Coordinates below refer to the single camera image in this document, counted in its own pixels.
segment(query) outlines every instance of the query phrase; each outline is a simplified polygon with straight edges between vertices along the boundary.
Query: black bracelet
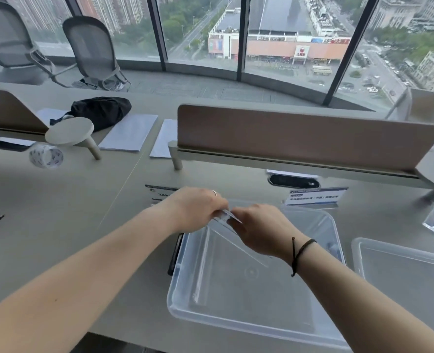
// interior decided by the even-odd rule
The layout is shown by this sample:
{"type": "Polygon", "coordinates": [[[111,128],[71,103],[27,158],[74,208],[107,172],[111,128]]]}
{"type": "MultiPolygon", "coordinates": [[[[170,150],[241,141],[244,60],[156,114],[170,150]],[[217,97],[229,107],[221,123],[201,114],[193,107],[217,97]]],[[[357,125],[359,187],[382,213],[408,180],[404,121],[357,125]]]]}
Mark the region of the black bracelet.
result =
{"type": "Polygon", "coordinates": [[[307,241],[307,243],[303,244],[302,247],[300,247],[299,252],[296,255],[296,238],[292,237],[292,254],[294,256],[294,259],[292,260],[292,277],[296,276],[297,272],[297,259],[299,259],[299,256],[302,255],[304,250],[311,244],[311,243],[317,243],[315,239],[310,239],[307,241]]]}

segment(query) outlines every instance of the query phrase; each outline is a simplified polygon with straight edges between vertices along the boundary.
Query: plastic lid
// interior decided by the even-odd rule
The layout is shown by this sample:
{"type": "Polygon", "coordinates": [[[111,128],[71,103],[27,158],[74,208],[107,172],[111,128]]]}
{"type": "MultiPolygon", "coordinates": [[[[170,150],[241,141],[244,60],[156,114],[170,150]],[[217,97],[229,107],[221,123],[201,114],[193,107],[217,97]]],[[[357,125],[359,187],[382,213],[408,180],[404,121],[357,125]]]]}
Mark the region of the plastic lid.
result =
{"type": "Polygon", "coordinates": [[[366,238],[351,246],[356,272],[434,330],[434,254],[366,238]]]}
{"type": "MultiPolygon", "coordinates": [[[[251,203],[230,201],[230,206],[251,203]]],[[[282,207],[286,217],[344,262],[333,218],[282,207]]],[[[213,326],[348,349],[307,285],[277,258],[245,247],[219,222],[183,237],[167,304],[177,318],[213,326]]]]}

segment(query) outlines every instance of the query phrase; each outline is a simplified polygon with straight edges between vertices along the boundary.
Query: hand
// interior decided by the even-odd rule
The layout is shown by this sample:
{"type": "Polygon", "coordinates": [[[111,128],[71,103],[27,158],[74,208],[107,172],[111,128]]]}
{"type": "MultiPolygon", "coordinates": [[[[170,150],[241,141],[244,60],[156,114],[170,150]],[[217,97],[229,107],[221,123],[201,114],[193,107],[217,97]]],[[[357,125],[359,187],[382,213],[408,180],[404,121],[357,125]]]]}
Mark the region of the hand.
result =
{"type": "Polygon", "coordinates": [[[243,243],[255,252],[276,256],[292,264],[292,237],[298,250],[309,238],[299,231],[278,208],[267,204],[254,204],[232,210],[235,219],[227,222],[237,232],[243,243]]]}
{"type": "Polygon", "coordinates": [[[228,201],[210,189],[184,187],[154,207],[171,220],[174,233],[191,233],[207,225],[219,210],[228,209],[228,201]]]}

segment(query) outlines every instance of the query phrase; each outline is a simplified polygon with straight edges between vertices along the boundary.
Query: desk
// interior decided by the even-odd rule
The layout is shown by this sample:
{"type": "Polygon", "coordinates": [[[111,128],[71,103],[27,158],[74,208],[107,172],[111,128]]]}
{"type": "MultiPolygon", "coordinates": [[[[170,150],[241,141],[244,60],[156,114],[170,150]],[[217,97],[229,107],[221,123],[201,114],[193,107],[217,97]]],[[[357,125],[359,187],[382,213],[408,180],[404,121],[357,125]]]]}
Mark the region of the desk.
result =
{"type": "MultiPolygon", "coordinates": [[[[35,111],[43,107],[67,109],[74,100],[111,95],[73,89],[58,89],[52,94],[43,87],[16,84],[0,87],[13,91],[35,111]]],[[[171,160],[150,159],[163,119],[175,118],[179,104],[200,103],[200,99],[120,96],[131,100],[132,112],[159,115],[140,153],[102,151],[103,159],[95,161],[87,149],[70,147],[64,150],[63,165],[50,171],[32,166],[24,152],[0,150],[0,214],[6,214],[0,222],[0,301],[149,206],[144,184],[204,186],[229,198],[274,204],[287,196],[288,189],[268,184],[262,169],[185,161],[183,170],[175,172],[171,160]]],[[[205,103],[274,107],[235,101],[205,103]]],[[[294,109],[276,107],[281,111],[294,109]]],[[[106,132],[94,134],[96,141],[106,132]]],[[[428,192],[426,189],[335,178],[320,181],[323,186],[350,187],[339,208],[329,210],[350,267],[351,240],[359,236],[434,252],[434,234],[421,225],[429,207],[418,198],[428,192]]],[[[176,237],[170,237],[149,256],[92,332],[167,353],[336,352],[173,318],[166,305],[170,283],[166,272],[175,241],[176,237]]]]}

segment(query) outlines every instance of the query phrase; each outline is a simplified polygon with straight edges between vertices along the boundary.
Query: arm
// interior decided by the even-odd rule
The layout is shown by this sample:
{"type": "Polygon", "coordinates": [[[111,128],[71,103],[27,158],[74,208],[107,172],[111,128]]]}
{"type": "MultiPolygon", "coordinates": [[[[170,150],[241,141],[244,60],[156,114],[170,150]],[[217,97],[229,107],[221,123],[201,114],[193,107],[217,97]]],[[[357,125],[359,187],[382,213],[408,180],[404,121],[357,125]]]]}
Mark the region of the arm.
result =
{"type": "Polygon", "coordinates": [[[174,232],[202,228],[228,202],[180,189],[0,302],[0,353],[67,353],[148,255],[174,232]]]}
{"type": "MultiPolygon", "coordinates": [[[[292,265],[292,237],[298,250],[309,237],[276,207],[234,208],[243,225],[229,224],[261,254],[292,265]]],[[[299,258],[297,271],[354,352],[434,353],[434,331],[344,266],[316,243],[299,258]]]]}

